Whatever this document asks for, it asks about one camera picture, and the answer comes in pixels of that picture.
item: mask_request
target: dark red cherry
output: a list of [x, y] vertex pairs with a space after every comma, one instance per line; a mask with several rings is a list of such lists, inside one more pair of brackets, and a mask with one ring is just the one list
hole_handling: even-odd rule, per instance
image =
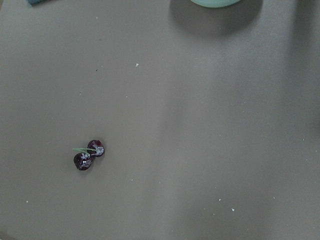
[[88, 143], [88, 147], [86, 150], [91, 156], [95, 156], [97, 158], [101, 157], [105, 153], [104, 146], [99, 140], [92, 140]]
[[95, 157], [91, 156], [89, 153], [81, 152], [74, 156], [73, 162], [77, 169], [84, 171], [90, 168], [94, 159]]

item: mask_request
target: blue cloth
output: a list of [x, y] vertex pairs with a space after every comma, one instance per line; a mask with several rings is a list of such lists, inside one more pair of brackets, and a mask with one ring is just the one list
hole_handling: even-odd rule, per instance
[[30, 4], [38, 4], [40, 2], [42, 2], [43, 0], [28, 0], [28, 3]]

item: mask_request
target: green stem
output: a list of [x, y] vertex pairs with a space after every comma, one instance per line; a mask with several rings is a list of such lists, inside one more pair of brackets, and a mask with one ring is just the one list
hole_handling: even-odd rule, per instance
[[86, 154], [87, 154], [87, 151], [86, 151], [86, 150], [95, 151], [95, 149], [92, 149], [92, 148], [72, 148], [72, 150], [73, 150], [73, 151], [77, 151], [77, 152], [86, 153]]

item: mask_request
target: gray surface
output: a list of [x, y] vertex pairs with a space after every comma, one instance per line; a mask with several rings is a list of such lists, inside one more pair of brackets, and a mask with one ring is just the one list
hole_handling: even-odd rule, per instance
[[319, 42], [315, 0], [4, 0], [0, 238], [319, 240]]

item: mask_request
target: light green bowl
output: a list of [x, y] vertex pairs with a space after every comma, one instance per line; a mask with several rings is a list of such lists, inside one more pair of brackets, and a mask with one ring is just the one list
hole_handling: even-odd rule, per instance
[[191, 0], [195, 4], [198, 4], [207, 8], [222, 8], [229, 6], [231, 4], [235, 4], [240, 0]]

